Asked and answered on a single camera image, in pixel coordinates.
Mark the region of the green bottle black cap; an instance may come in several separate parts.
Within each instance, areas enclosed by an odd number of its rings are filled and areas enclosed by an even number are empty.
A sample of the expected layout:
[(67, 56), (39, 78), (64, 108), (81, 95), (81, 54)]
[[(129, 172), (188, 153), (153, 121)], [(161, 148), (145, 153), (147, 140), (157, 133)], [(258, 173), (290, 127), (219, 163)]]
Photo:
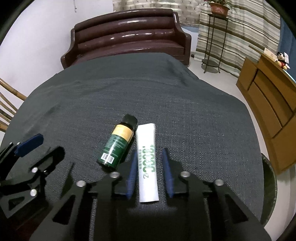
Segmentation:
[(105, 147), (98, 155), (97, 163), (110, 169), (117, 169), (137, 128), (137, 118), (126, 114), (112, 131)]

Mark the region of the white green tube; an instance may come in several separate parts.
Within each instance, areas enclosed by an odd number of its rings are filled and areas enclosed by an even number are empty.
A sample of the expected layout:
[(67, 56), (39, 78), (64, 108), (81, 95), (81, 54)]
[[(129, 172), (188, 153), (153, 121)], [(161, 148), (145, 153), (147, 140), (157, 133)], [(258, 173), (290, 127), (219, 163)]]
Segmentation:
[(136, 131), (138, 186), (140, 203), (159, 201), (155, 124), (139, 125)]

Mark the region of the black trash bin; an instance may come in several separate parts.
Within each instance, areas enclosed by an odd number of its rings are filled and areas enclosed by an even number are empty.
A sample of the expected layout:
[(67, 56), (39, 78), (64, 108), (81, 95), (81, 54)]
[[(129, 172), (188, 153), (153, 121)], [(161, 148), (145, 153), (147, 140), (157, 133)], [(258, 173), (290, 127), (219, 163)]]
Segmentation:
[(269, 159), (263, 153), (261, 153), (261, 157), (264, 175), (264, 198), (260, 223), (263, 226), (266, 226), (275, 208), (278, 184), (276, 174), (274, 173), (274, 169)]

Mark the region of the bamboo chair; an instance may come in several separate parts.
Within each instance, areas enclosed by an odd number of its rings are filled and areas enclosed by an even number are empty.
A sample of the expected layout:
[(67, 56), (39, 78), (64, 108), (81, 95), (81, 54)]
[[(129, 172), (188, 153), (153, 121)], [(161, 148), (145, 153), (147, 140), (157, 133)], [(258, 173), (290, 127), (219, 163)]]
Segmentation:
[[(25, 101), (26, 96), (14, 89), (12, 86), (10, 86), (8, 83), (6, 83), (3, 79), (1, 79), (1, 87), (3, 87), (5, 90), (7, 90), (9, 93), (16, 96), (18, 99)], [(14, 106), (5, 96), (3, 93), (1, 93), (1, 107), (4, 109), (1, 109), (1, 132), (5, 133), (11, 120), (15, 116), (16, 112), (18, 111), (18, 108)]]

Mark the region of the dark grey tablecloth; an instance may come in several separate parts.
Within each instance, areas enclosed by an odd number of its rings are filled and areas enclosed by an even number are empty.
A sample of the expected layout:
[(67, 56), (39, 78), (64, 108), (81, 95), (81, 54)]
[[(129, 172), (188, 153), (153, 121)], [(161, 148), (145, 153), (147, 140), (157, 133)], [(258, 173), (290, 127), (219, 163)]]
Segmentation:
[(243, 102), (200, 80), (163, 53), (109, 56), (69, 67), (37, 87), (13, 117), (3, 145), (41, 133), (44, 144), (17, 161), (9, 176), (25, 173), (48, 149), (65, 158), (47, 178), (50, 203), (68, 173), (95, 181), (112, 129), (126, 114), (156, 125), (156, 155), (168, 148), (186, 171), (222, 179), (257, 219), (263, 207), (263, 168), (255, 128)]

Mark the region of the wooden sideboard cabinet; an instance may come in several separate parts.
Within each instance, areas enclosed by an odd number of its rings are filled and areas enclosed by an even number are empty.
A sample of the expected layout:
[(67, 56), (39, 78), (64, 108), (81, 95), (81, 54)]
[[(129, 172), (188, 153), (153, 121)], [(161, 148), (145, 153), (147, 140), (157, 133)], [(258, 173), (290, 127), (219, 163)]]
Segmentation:
[(276, 174), (295, 165), (295, 81), (263, 52), (245, 58), (236, 83), (251, 108)]

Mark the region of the dark red leather sofa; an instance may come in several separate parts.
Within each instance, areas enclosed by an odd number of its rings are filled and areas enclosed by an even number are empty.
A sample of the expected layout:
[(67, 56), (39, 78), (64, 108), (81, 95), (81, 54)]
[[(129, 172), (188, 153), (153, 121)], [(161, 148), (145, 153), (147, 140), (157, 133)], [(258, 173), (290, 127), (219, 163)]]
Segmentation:
[(189, 65), (191, 35), (171, 9), (118, 11), (77, 23), (61, 57), (63, 68), (100, 57), (129, 53), (166, 53)]

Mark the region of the mickey mouse plush toy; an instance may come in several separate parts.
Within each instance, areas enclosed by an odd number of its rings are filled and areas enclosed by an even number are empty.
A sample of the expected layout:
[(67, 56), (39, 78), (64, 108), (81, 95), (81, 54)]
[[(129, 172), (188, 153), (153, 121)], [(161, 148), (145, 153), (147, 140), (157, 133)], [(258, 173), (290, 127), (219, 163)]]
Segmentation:
[(289, 64), (289, 57), (286, 52), (278, 52), (277, 53), (277, 60), (276, 62), (283, 70), (288, 70), (290, 68)]

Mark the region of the white box on cabinet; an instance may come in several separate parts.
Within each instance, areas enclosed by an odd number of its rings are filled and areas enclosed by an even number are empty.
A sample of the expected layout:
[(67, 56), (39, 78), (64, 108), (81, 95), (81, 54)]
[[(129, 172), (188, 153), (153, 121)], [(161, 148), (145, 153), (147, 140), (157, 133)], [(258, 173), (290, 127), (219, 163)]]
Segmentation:
[(278, 57), (276, 56), (276, 54), (274, 54), (273, 52), (271, 52), (269, 49), (264, 48), (264, 54), (269, 57), (272, 61), (276, 61), (278, 59)]

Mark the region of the striped beige curtain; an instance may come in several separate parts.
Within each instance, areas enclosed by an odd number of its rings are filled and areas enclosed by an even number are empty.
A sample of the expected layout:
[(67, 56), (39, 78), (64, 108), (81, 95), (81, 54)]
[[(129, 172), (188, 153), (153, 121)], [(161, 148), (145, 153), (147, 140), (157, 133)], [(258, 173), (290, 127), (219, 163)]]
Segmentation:
[[(256, 49), (277, 51), (280, 42), (280, 14), (267, 1), (231, 1), (234, 8), (228, 12), (228, 32), (221, 61), (221, 69), (239, 76), (245, 58), (256, 60)], [(204, 57), (208, 32), (209, 5), (204, 1), (113, 1), (114, 11), (130, 9), (159, 8), (172, 9), (179, 15), (180, 24), (199, 30), (196, 60)], [(215, 30), (214, 43), (221, 44), (224, 33)], [(213, 54), (220, 53), (214, 47)]]

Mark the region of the blue curtain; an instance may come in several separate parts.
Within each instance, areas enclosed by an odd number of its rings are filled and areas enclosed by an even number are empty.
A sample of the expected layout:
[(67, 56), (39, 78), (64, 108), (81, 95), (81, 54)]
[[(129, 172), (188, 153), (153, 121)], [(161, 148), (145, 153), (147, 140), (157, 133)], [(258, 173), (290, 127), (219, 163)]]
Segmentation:
[(293, 33), (290, 28), (284, 21), (282, 17), (280, 17), (280, 42), (278, 44), (279, 52), (286, 52), (289, 56), (290, 69), (287, 71), (289, 75), (295, 80), (296, 75), (296, 42)]

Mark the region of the black metal plant stand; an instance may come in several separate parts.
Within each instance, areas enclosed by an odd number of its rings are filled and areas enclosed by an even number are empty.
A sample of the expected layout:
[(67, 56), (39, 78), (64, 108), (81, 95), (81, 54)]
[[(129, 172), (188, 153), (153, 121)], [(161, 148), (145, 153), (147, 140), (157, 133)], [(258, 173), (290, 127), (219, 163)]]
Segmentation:
[[(225, 48), (226, 35), (228, 32), (228, 18), (219, 14), (208, 14), (208, 32), (206, 40), (206, 49), (204, 51), (204, 57), (202, 59), (201, 66), (203, 67), (204, 73), (208, 71), (208, 68), (214, 68), (220, 73), (220, 65), (223, 57)], [(215, 30), (219, 30), (224, 33), (222, 45), (214, 43)], [(220, 53), (213, 54), (214, 47), (220, 48)]]

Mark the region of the potted plant in clay pot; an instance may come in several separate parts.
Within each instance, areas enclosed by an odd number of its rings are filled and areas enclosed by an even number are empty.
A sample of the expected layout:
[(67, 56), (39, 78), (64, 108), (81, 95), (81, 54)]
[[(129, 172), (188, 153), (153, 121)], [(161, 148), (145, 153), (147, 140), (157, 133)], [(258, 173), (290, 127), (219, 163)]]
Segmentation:
[(234, 4), (226, 0), (204, 0), (204, 4), (210, 6), (213, 15), (224, 18), (226, 18), (228, 12), (234, 8)]

